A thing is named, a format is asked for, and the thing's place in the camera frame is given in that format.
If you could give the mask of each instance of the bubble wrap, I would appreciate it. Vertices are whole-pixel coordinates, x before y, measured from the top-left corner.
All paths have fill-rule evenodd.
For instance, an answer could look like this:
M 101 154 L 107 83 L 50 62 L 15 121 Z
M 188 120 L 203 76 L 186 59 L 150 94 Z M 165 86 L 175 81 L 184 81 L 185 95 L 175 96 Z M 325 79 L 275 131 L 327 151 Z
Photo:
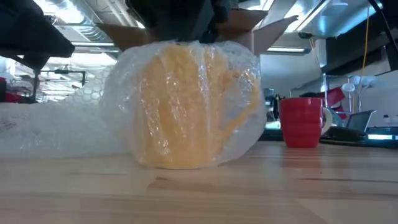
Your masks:
M 125 51 L 99 103 L 140 164 L 215 166 L 242 156 L 264 130 L 258 58 L 234 42 L 158 42 Z
M 76 157 L 126 152 L 98 115 L 110 69 L 59 102 L 0 103 L 0 157 Z

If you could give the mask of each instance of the computer monitor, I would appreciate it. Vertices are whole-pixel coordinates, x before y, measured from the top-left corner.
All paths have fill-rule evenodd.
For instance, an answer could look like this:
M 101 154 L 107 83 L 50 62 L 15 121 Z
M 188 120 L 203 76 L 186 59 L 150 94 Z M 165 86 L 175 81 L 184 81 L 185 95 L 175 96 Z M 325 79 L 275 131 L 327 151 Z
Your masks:
M 370 110 L 370 111 L 363 111 L 352 114 L 349 117 L 347 128 L 365 132 L 366 128 L 368 127 L 371 116 L 374 112 L 376 111 Z

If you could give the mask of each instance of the cardboard box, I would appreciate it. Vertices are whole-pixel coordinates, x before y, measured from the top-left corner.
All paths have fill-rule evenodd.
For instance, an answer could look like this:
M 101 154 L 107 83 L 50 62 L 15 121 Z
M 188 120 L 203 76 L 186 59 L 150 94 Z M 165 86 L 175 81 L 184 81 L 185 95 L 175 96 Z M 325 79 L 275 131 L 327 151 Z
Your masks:
M 297 20 L 297 16 L 293 16 L 253 30 L 266 16 L 267 11 L 231 9 L 229 21 L 217 25 L 220 33 L 218 41 L 232 40 L 246 46 L 256 55 L 264 53 L 284 33 L 286 28 Z M 157 41 L 154 31 L 150 29 L 109 24 L 97 25 L 122 51 Z

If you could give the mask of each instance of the cardboard flap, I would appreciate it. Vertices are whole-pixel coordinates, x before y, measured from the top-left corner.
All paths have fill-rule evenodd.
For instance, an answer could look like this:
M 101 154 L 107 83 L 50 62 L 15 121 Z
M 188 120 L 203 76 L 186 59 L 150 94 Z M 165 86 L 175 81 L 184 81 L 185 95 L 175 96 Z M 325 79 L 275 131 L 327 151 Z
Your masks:
M 229 11 L 228 22 L 217 24 L 217 28 L 247 32 L 252 30 L 267 14 L 267 11 L 261 10 L 232 9 Z
M 275 43 L 275 41 L 285 32 L 287 27 L 297 20 L 297 16 L 273 22 L 265 27 L 253 31 L 254 33 L 254 54 L 264 53 Z
M 146 33 L 145 29 L 138 27 L 125 27 L 109 24 L 97 24 L 97 26 L 113 40 L 114 45 L 119 47 L 121 51 L 125 51 L 130 47 L 138 47 L 155 41 L 150 38 L 150 35 Z

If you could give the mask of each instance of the wooden desk surface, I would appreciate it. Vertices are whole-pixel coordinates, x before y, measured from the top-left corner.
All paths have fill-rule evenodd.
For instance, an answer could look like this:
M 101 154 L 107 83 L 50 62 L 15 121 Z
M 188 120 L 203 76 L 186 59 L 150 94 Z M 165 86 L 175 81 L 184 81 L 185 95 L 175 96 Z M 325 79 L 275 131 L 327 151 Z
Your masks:
M 0 161 L 2 224 L 398 223 L 398 151 L 259 142 L 198 170 L 127 154 Z

